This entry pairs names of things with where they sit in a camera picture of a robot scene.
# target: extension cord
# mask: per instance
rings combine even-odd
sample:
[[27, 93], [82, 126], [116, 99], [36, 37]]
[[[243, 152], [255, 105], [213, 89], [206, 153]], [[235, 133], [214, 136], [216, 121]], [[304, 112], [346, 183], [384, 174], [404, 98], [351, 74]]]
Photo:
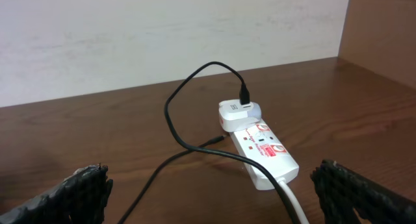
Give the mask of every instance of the extension cord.
[[[298, 175], [299, 165], [263, 120], [230, 135], [239, 154], [260, 163], [276, 181], [288, 183]], [[274, 189], [272, 183], [257, 168], [244, 165], [258, 190]]]

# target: wooden table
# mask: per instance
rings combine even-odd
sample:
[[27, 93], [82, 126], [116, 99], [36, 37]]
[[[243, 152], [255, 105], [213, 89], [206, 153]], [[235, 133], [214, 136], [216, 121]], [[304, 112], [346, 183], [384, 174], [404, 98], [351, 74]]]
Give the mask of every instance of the wooden table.
[[[311, 223], [323, 223], [310, 173], [323, 158], [416, 200], [416, 91], [327, 58], [242, 71], [252, 101], [299, 163], [289, 183]], [[109, 166], [116, 223], [153, 170], [183, 149], [163, 116], [180, 81], [0, 108], [0, 213], [77, 168]], [[198, 145], [222, 134], [218, 103], [238, 98], [230, 73], [197, 78], [170, 113]], [[210, 146], [236, 153], [230, 138]], [[192, 153], [168, 166], [127, 223], [290, 223], [275, 191], [257, 191], [242, 163]]]

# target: white backdrop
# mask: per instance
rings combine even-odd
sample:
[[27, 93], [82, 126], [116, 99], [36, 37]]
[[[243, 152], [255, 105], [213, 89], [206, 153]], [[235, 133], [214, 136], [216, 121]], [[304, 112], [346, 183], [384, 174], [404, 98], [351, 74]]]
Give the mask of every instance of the white backdrop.
[[337, 56], [347, 4], [0, 0], [0, 106]]

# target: white power cord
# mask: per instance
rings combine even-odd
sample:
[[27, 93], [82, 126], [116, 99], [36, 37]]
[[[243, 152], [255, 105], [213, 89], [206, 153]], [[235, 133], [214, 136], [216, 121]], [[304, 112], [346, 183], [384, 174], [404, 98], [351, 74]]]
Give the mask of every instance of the white power cord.
[[280, 187], [283, 189], [283, 191], [285, 191], [287, 197], [289, 198], [289, 200], [291, 200], [291, 203], [293, 205], [294, 210], [296, 211], [296, 214], [298, 214], [298, 218], [300, 223], [302, 224], [309, 224], [306, 215], [304, 213], [304, 211], [302, 210], [302, 207], [299, 204], [299, 201], [297, 200], [297, 198], [294, 196], [292, 190], [287, 186], [285, 179], [281, 179], [278, 181], [278, 184], [280, 185]]

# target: brown wooden surface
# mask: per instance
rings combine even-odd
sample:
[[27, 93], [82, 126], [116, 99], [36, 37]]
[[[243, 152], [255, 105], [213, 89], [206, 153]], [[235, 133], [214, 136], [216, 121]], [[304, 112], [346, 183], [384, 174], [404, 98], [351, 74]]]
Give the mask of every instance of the brown wooden surface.
[[339, 56], [416, 88], [416, 0], [350, 0]]
[[[323, 214], [309, 174], [323, 158], [416, 200], [416, 92], [343, 60], [241, 72], [265, 121], [300, 165], [289, 183], [311, 223]], [[115, 223], [176, 144], [163, 116], [178, 81], [0, 108], [0, 212], [101, 162]], [[230, 73], [191, 81], [172, 102], [195, 145], [222, 134], [218, 102], [237, 98]], [[211, 146], [236, 152], [230, 138]], [[274, 191], [257, 191], [240, 162], [193, 153], [168, 166], [128, 223], [290, 223]]]

